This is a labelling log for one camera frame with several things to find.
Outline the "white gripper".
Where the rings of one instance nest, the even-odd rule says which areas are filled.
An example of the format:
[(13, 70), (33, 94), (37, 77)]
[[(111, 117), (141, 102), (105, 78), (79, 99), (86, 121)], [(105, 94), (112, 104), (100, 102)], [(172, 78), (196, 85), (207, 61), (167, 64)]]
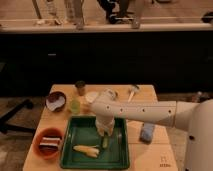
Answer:
[(115, 119), (113, 117), (96, 116), (95, 125), (100, 136), (104, 136), (105, 133), (111, 136), (114, 130)]

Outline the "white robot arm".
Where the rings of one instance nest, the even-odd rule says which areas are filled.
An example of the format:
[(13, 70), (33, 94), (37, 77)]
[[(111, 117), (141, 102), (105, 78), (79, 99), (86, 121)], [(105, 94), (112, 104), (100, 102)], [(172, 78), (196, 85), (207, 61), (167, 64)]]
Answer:
[(122, 102), (101, 92), (92, 101), (91, 111), (99, 117), (125, 118), (186, 131), (183, 171), (213, 171), (213, 99), (201, 103)]

